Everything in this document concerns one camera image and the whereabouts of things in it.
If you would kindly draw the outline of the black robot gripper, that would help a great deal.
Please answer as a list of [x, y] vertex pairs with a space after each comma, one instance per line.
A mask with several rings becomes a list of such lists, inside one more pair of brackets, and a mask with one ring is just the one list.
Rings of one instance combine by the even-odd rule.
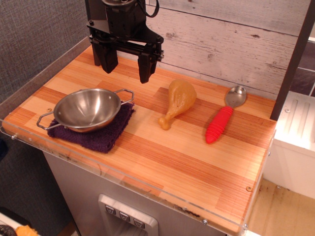
[[159, 1], [149, 14], [144, 0], [102, 0], [109, 30], [96, 31], [90, 37], [99, 64], [106, 73], [118, 65], [117, 50], [138, 55], [140, 82], [147, 83], [155, 73], [157, 61], [163, 58], [163, 37], [150, 30], [147, 18], [157, 16]]

